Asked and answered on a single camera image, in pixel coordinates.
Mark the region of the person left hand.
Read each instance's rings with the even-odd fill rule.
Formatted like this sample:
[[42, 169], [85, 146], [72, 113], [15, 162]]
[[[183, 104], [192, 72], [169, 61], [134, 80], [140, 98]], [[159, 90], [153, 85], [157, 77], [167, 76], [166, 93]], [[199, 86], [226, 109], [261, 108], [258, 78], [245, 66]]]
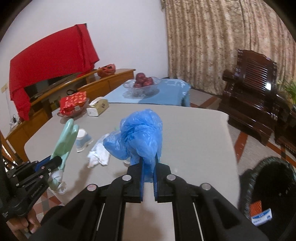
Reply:
[[6, 223], [18, 240], [28, 240], [28, 238], [23, 234], [23, 230], [26, 228], [31, 233], [34, 233], [41, 227], [34, 209], [29, 211], [27, 217], [11, 218]]

